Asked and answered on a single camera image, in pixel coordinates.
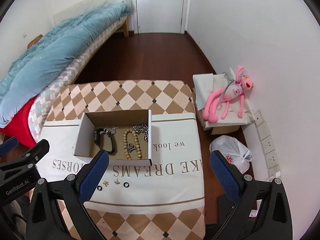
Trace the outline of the pink panther plush toy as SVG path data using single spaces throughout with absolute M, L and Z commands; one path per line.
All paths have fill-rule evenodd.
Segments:
M 208 96 L 202 112 L 202 117 L 205 121 L 209 121 L 210 123 L 218 122 L 219 117 L 216 115 L 216 110 L 221 103 L 226 104 L 225 110 L 221 115 L 221 119 L 224 119 L 228 114 L 229 103 L 237 98 L 240 99 L 240 106 L 237 116 L 238 118 L 243 117 L 245 93 L 254 87 L 254 83 L 250 77 L 245 73 L 242 74 L 243 69 L 243 66 L 238 66 L 235 79 L 231 81 L 225 88 L 213 91 Z

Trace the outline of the cardboard box under cloth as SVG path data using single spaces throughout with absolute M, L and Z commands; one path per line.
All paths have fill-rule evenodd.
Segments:
M 194 98 L 194 106 L 197 118 L 199 119 L 199 122 L 203 128 L 204 131 L 211 131 L 212 135 L 222 135 L 222 134 L 228 134 L 237 131 L 240 128 L 240 125 L 233 125 L 233 126 L 212 126 L 205 122 L 205 120 L 202 117 L 202 111 L 197 109 L 197 105 Z

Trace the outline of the white plastic bag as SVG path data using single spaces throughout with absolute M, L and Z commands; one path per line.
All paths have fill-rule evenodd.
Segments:
M 242 173 L 246 173 L 252 161 L 252 153 L 244 144 L 234 137 L 222 135 L 213 140 L 209 146 L 211 152 L 220 151 L 225 159 Z

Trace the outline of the white power strip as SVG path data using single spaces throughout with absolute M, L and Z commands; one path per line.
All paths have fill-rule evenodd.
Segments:
M 280 166 L 278 163 L 278 156 L 276 148 L 272 139 L 272 135 L 268 128 L 267 122 L 263 116 L 262 111 L 259 109 L 254 114 L 255 125 L 257 128 L 258 137 L 263 150 L 263 154 L 268 169 L 269 181 L 274 178 L 280 178 Z

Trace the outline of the wooden bed frame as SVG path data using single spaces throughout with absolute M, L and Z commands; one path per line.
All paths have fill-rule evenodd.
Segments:
M 115 33 L 123 33 L 124 37 L 129 37 L 129 23 L 127 18 L 127 16 L 123 16 L 111 25 L 112 35 Z

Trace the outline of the red bed sheet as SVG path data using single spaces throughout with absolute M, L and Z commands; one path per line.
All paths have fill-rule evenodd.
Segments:
M 17 114 L 15 114 L 11 122 L 4 128 L 1 128 L 1 133 L 8 137 L 16 137 L 19 143 L 28 148 L 31 148 L 36 144 L 28 125 L 29 112 L 35 99 L 36 97 L 31 98 Z

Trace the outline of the open cardboard box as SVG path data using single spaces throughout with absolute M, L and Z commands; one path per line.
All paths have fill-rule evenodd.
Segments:
M 147 109 L 83 113 L 75 145 L 74 156 L 89 162 L 100 148 L 93 133 L 98 128 L 115 131 L 115 153 L 108 154 L 110 165 L 152 165 L 151 111 Z M 106 150 L 111 148 L 107 139 Z

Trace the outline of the white cloth on boxes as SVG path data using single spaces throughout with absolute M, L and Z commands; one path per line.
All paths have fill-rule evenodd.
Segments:
M 203 118 L 203 111 L 210 94 L 218 90 L 225 90 L 231 86 L 231 81 L 235 78 L 235 73 L 231 70 L 226 74 L 196 74 L 193 76 L 194 82 L 194 103 L 197 110 L 197 116 L 204 129 L 222 126 L 241 126 L 254 121 L 254 113 L 249 101 L 249 93 L 245 93 L 244 108 L 242 118 L 238 117 L 240 108 L 240 97 L 231 100 L 229 103 L 222 102 L 221 97 L 217 96 L 219 103 L 216 108 L 218 121 L 211 123 Z

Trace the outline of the black smart watch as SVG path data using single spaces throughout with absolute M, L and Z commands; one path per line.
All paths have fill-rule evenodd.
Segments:
M 106 151 L 108 154 L 115 153 L 115 145 L 114 145 L 114 135 L 115 131 L 107 129 L 107 128 L 98 128 L 93 133 L 94 143 L 101 149 Z M 107 146 L 107 139 L 110 141 L 111 148 L 109 150 L 105 149 Z

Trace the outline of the blue quilt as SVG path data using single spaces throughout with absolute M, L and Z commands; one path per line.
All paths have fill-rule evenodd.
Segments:
M 1 80 L 1 128 L 5 128 L 31 98 L 54 81 L 103 31 L 131 11 L 131 5 L 125 2 L 98 6 L 62 21 L 27 49 Z

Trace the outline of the white door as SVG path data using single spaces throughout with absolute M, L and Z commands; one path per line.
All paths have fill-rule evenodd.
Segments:
M 183 34 L 188 19 L 189 0 L 133 0 L 135 34 Z

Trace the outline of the checkered mattress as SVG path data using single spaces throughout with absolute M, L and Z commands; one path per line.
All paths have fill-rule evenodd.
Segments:
M 29 129 L 35 141 L 38 141 L 40 137 L 44 122 L 60 89 L 73 84 L 78 78 L 92 56 L 112 35 L 111 25 L 107 27 L 82 53 L 80 53 L 80 55 L 74 58 L 53 82 L 36 96 L 28 116 Z

